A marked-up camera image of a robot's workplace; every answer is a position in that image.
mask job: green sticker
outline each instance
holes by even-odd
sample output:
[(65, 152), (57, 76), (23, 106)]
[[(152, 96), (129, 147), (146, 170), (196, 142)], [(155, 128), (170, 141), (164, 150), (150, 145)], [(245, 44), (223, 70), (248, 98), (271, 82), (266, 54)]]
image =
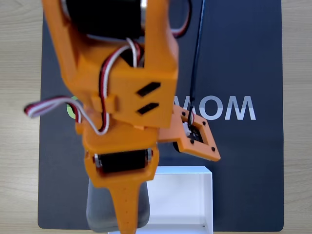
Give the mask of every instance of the green sticker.
[[(72, 99), (73, 99), (73, 100), (78, 100), (78, 98), (77, 98), (76, 96), (72, 96)], [(75, 113), (73, 112), (73, 109), (70, 107), (70, 105), (67, 105), (67, 113), (68, 113), (68, 115), (69, 115), (71, 118), (73, 118), (73, 119), (76, 118), (76, 115), (75, 115)]]

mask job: white cardboard box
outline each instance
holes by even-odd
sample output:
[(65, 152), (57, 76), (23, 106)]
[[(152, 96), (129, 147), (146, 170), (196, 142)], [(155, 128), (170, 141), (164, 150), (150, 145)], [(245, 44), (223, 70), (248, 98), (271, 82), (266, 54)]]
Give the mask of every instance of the white cardboard box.
[(150, 220), (137, 234), (213, 234), (212, 173), (206, 167), (158, 167), (147, 186)]

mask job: wooden table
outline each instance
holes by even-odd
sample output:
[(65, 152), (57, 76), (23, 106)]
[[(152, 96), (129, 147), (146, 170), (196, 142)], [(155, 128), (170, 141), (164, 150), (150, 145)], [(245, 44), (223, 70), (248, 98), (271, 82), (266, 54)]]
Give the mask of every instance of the wooden table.
[[(285, 133), (283, 234), (312, 234), (312, 0), (282, 0)], [(42, 7), (0, 0), (0, 233), (91, 233), (37, 225)]]

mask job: dark gray mat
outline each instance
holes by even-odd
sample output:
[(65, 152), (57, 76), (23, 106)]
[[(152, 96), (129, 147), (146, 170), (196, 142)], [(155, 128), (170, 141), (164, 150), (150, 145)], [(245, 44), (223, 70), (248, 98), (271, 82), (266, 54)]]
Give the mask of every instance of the dark gray mat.
[[(194, 4), (194, 11), (199, 12), (200, 1)], [(165, 144), (160, 145), (160, 165), (204, 165), (213, 172), (215, 231), (280, 231), (281, 1), (209, 0), (206, 4), (195, 110), (210, 119), (222, 159), (211, 163), (179, 154), (171, 144)], [(189, 92), (197, 24), (198, 14), (194, 13), (188, 33), (179, 40), (177, 99), (181, 106)], [(70, 93), (60, 78), (44, 22), (41, 98), (54, 95)], [(231, 105), (236, 100), (237, 112)], [(81, 139), (63, 106), (43, 116), (40, 122), (39, 225), (46, 229), (88, 229), (87, 190)]]

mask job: rectangular slot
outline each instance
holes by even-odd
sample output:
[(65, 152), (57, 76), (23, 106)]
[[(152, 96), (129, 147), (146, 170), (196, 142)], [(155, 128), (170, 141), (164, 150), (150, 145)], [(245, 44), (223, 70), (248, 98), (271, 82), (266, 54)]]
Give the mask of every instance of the rectangular slot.
[(148, 95), (155, 89), (158, 89), (160, 87), (160, 82), (151, 82), (148, 85), (141, 88), (139, 91), (137, 91), (137, 94), (139, 94), (141, 97), (144, 97), (145, 95)]
[(138, 109), (137, 111), (143, 115), (143, 114), (146, 114), (147, 112), (151, 111), (152, 109), (156, 108), (159, 106), (159, 103), (154, 103), (154, 102), (151, 102), (150, 104), (146, 105), (146, 106), (143, 106), (141, 109)]

